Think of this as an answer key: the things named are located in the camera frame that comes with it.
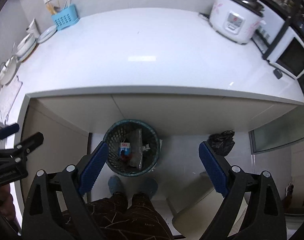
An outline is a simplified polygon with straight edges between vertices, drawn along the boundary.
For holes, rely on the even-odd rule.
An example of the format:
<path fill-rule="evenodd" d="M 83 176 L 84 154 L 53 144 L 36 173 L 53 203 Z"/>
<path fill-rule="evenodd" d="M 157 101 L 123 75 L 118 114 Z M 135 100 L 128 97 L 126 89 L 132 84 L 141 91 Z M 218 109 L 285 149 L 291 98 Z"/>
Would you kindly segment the person's left hand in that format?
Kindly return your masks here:
<path fill-rule="evenodd" d="M 0 212 L 9 221 L 16 217 L 10 185 L 0 187 Z"/>

